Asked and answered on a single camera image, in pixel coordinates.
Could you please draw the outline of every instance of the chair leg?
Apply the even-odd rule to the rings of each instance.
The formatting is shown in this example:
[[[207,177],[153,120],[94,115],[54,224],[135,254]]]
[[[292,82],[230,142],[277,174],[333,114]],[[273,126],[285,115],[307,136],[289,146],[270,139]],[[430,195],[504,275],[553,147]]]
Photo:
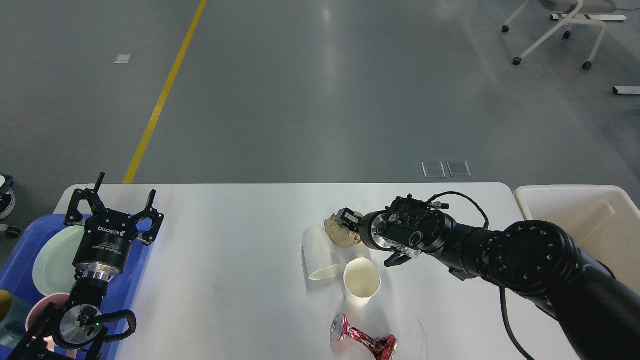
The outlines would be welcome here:
[[[564,26],[564,24],[569,22],[569,20],[572,20],[572,18],[575,16],[575,14],[577,14],[580,11],[580,9],[582,8],[582,4],[583,3],[584,3],[584,0],[578,0],[578,5],[575,7],[575,9],[573,9],[573,11],[571,11],[569,13],[569,15],[567,15],[567,17],[565,17],[564,19],[560,20],[553,28],[551,28],[551,30],[549,30],[546,34],[542,35],[542,37],[539,38],[538,41],[533,43],[532,46],[529,46],[529,48],[527,50],[525,50],[524,53],[522,53],[522,55],[520,55],[519,57],[515,58],[513,60],[513,64],[514,65],[519,65],[520,62],[518,61],[517,64],[516,64],[516,59],[519,59],[520,61],[522,61],[522,59],[526,58],[529,54],[531,54],[532,51],[534,51],[538,46],[540,46],[540,44],[542,44],[551,35],[553,35],[559,28],[562,28]]]
[[[640,95],[640,86],[614,86],[613,93],[616,95]]]
[[[563,38],[568,39],[571,38],[571,29],[573,27],[573,24],[571,22],[567,22],[564,25],[564,34],[562,35]]]
[[[513,19],[515,19],[516,17],[518,17],[518,15],[520,15],[520,13],[522,13],[524,11],[524,9],[531,4],[533,0],[527,0],[524,4],[522,4],[521,7],[518,8],[518,10],[516,10],[515,13],[513,13],[512,16],[510,16],[507,21],[504,22],[504,26],[506,26],[507,28],[509,28],[509,24],[511,24],[511,21],[513,21]]]
[[[600,21],[600,20],[587,20],[587,19],[571,19],[569,20],[570,23],[572,24],[580,24],[580,25],[597,25],[600,26],[600,33],[598,34],[598,38],[596,39],[596,43],[593,46],[593,49],[591,50],[591,54],[589,55],[589,59],[587,59],[587,62],[582,64],[582,68],[584,70],[589,70],[591,68],[591,62],[593,61],[593,58],[596,57],[596,53],[598,52],[598,49],[600,48],[600,44],[602,43],[602,39],[604,37],[604,34],[607,32],[607,23],[604,21]]]

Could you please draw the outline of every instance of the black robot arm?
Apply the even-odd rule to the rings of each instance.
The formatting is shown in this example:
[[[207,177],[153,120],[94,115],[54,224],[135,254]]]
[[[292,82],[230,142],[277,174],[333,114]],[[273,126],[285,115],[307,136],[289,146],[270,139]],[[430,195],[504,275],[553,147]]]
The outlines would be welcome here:
[[[640,358],[640,297],[566,232],[537,220],[490,231],[458,224],[443,208],[409,195],[362,218],[342,209],[336,221],[369,248],[393,252],[387,267],[426,253],[460,280],[481,277],[531,300],[582,359]]]
[[[84,227],[84,235],[73,261],[76,283],[53,334],[56,344],[67,349],[83,348],[94,339],[119,341],[136,330],[136,318],[132,311],[102,314],[100,307],[107,295],[110,280],[125,271],[134,241],[151,245],[164,220],[164,215],[153,207],[155,190],[151,190],[145,208],[137,214],[107,208],[98,195],[103,179],[104,173],[100,173],[93,188],[75,189],[65,217],[65,225]],[[86,200],[91,207],[92,215],[86,219],[78,210],[82,200]],[[150,219],[150,229],[140,234],[136,224],[145,219]],[[101,334],[105,323],[121,319],[126,319],[128,323],[125,332],[110,336]]]

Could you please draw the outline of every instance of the white plate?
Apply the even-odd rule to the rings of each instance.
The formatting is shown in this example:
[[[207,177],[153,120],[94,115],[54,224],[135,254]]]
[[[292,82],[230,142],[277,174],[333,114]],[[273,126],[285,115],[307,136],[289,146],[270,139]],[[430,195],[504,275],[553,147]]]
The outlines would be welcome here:
[[[84,235],[84,227],[70,226],[55,234],[33,263],[33,284],[45,296],[70,293],[76,283],[74,257]]]

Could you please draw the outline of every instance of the gray floor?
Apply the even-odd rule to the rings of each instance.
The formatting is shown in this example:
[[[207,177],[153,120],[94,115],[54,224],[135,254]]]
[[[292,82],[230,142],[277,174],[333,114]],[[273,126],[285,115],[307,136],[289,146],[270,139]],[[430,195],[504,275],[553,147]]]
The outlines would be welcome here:
[[[640,96],[611,92],[640,85],[640,10],[589,71],[585,26],[515,67],[554,24],[533,4],[501,33],[521,3],[209,0],[135,183],[426,182],[421,161],[467,160],[471,178],[437,181],[614,184],[640,204]],[[198,4],[0,4],[4,223],[122,181]]]

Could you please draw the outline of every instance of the sneaker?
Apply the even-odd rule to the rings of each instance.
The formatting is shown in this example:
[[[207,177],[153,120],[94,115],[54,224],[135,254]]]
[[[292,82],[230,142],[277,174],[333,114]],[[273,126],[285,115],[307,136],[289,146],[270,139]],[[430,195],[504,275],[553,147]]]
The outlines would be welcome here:
[[[0,195],[8,193],[13,188],[13,177],[0,172]]]
[[[8,193],[0,195],[0,220],[9,216],[13,208],[15,208],[15,197],[11,189]]]

